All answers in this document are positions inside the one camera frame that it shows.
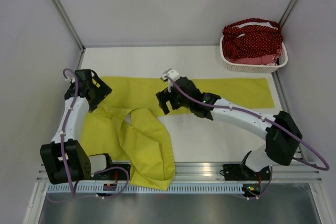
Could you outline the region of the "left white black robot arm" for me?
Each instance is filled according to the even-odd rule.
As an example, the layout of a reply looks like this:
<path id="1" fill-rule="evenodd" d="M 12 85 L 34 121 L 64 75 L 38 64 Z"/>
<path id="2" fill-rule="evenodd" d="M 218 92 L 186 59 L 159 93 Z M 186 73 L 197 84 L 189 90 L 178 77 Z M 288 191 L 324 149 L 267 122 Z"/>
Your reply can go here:
<path id="1" fill-rule="evenodd" d="M 85 117 L 112 92 L 91 69 L 69 70 L 70 87 L 64 95 L 65 109 L 57 132 L 40 156 L 51 184 L 92 180 L 97 173 L 104 180 L 114 176 L 109 154 L 89 156 L 80 145 Z"/>

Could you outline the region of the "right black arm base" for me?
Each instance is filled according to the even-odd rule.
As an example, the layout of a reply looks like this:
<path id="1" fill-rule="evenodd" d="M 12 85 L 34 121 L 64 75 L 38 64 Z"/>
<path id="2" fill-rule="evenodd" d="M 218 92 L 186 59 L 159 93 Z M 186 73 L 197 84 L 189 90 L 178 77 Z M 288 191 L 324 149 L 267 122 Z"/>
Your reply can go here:
<path id="1" fill-rule="evenodd" d="M 225 181 L 267 181 L 271 177 L 269 167 L 264 167 L 259 172 L 253 172 L 249 168 L 241 167 L 240 164 L 223 164 L 219 174 L 224 176 Z"/>

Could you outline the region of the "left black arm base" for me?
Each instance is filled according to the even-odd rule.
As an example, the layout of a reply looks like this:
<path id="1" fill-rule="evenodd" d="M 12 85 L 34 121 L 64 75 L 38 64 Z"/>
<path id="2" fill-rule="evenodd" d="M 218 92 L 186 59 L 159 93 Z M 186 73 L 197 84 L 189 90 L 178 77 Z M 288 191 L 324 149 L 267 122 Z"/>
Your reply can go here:
<path id="1" fill-rule="evenodd" d="M 126 181 L 127 175 L 130 176 L 131 165 L 126 163 L 113 164 L 111 165 L 113 169 L 106 168 L 102 172 L 94 173 L 94 180 L 117 180 L 117 181 Z"/>

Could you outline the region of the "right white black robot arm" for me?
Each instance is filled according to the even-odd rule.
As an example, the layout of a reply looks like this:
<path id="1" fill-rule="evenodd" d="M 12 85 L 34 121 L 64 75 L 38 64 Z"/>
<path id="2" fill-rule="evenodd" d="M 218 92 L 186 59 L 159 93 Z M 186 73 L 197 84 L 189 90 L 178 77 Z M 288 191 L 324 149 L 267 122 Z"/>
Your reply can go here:
<path id="1" fill-rule="evenodd" d="M 164 114 L 169 114 L 170 109 L 187 108 L 198 118 L 237 126 L 265 141 L 241 161 L 239 172 L 243 178 L 252 179 L 274 164 L 291 164 L 302 134 L 289 113 L 264 114 L 238 106 L 216 94 L 200 92 L 187 77 L 171 78 L 165 74 L 161 79 L 168 83 L 167 88 L 156 94 Z"/>

